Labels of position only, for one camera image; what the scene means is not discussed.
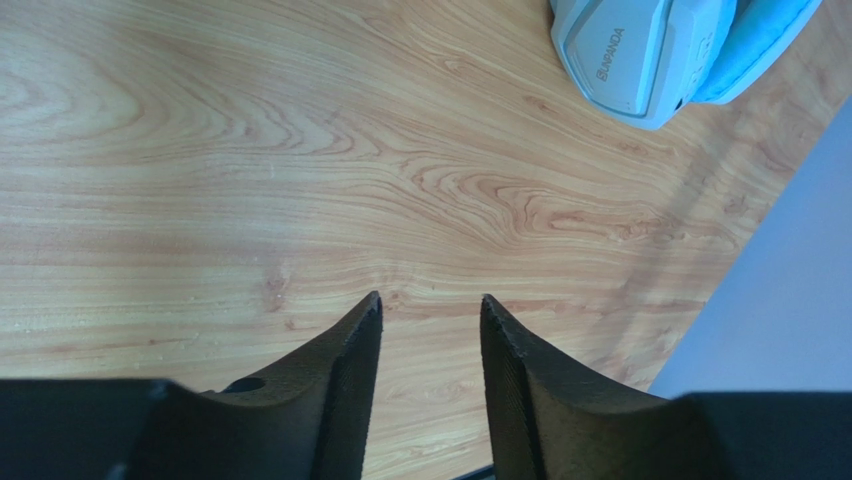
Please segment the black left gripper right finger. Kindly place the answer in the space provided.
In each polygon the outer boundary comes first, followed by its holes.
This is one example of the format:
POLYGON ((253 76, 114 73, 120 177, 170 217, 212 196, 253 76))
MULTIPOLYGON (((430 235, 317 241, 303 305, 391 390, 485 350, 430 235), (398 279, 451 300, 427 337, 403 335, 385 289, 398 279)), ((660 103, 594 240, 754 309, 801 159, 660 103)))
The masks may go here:
POLYGON ((694 402, 665 400, 593 370, 491 295, 481 303, 480 344, 497 478, 725 478, 694 402))

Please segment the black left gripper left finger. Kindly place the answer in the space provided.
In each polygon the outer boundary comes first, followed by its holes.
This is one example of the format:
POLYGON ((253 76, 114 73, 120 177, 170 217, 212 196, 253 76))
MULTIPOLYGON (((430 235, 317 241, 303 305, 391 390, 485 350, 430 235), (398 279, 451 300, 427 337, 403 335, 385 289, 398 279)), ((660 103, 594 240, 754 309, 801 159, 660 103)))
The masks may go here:
POLYGON ((127 478, 360 478, 382 331, 371 292, 325 332, 219 392, 158 383, 127 478))

